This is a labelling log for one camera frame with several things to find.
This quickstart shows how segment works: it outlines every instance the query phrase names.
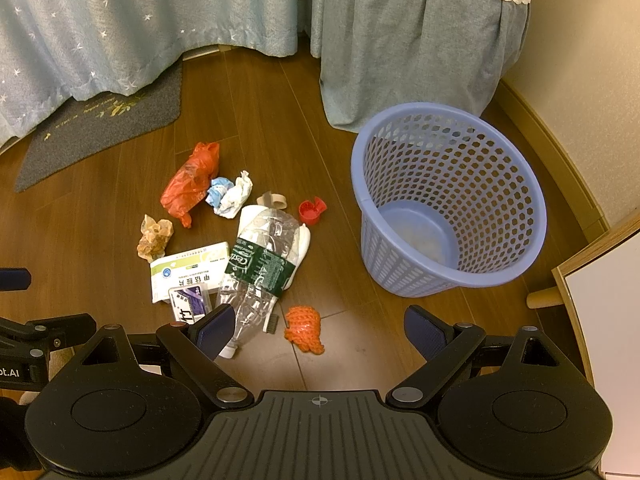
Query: wall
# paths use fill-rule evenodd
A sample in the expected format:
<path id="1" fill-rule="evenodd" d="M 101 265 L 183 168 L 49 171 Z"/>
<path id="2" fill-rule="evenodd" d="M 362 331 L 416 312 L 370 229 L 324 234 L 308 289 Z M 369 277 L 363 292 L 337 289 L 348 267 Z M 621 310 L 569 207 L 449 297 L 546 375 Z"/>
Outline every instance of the wall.
<path id="1" fill-rule="evenodd" d="M 610 224 L 640 206 L 640 0 L 532 0 L 522 56 L 504 79 Z"/>

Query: gray-blue fabric curtain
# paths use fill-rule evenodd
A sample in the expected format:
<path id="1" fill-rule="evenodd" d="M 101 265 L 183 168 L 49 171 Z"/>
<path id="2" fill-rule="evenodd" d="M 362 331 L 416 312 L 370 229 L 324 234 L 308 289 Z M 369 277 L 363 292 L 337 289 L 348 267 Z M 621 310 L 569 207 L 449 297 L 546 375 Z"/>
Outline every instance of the gray-blue fabric curtain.
<path id="1" fill-rule="evenodd" d="M 480 114 L 528 15 L 529 0 L 0 0 L 0 147 L 69 97 L 136 92 L 186 50 L 288 56 L 302 30 L 338 128 L 414 100 Z"/>

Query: blue plastic basket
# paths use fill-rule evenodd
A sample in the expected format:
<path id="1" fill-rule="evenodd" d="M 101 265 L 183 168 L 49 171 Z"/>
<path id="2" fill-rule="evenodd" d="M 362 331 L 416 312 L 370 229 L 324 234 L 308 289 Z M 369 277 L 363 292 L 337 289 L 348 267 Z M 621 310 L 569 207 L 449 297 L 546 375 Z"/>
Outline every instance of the blue plastic basket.
<path id="1" fill-rule="evenodd" d="M 364 263 L 398 296 L 509 282 L 545 239 L 545 201 L 527 161 L 456 108 L 407 103 L 377 114 L 358 134 L 351 179 Z"/>

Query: perforated basket wall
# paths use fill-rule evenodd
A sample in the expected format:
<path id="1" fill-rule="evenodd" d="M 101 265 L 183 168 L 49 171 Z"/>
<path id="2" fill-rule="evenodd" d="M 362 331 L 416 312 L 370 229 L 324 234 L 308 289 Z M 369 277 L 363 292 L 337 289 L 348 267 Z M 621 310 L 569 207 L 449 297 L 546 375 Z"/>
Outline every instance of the perforated basket wall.
<path id="1" fill-rule="evenodd" d="M 523 258 L 528 260 L 526 267 L 534 261 L 546 230 L 542 192 L 531 168 L 484 121 L 433 104 L 416 112 L 418 105 L 394 107 L 388 112 L 397 108 L 397 113 L 384 123 L 368 124 L 360 133 L 369 139 L 361 144 L 364 154 L 354 150 L 353 156 L 364 157 L 367 189 L 355 189 L 356 196 L 366 192 L 376 208 L 395 200 L 416 200 L 437 211 L 455 233 L 456 269 L 461 272 L 452 283 L 426 269 L 426 256 L 420 255 L 424 266 L 402 257 L 388 239 L 390 228 L 382 217 L 375 221 L 363 210 L 362 256 L 367 270 L 387 290 L 406 297 L 426 296 L 457 284 L 483 286 L 478 274 L 497 272 L 492 280 L 501 283 L 516 278 L 508 269 Z M 476 276 L 467 284 L 465 275 L 470 274 Z M 497 284 L 487 281 L 485 286 Z"/>

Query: red plastic cap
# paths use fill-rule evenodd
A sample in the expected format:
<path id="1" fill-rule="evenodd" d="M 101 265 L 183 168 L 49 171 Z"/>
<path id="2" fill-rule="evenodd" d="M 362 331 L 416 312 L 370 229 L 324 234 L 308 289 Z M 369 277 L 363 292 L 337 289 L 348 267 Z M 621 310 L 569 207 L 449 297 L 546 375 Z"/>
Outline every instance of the red plastic cap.
<path id="1" fill-rule="evenodd" d="M 300 216 L 300 221 L 306 225 L 314 225 L 318 223 L 320 219 L 320 214 L 326 211 L 326 204 L 321 198 L 316 196 L 316 202 L 311 203 L 309 200 L 305 200 L 298 207 L 298 215 Z"/>

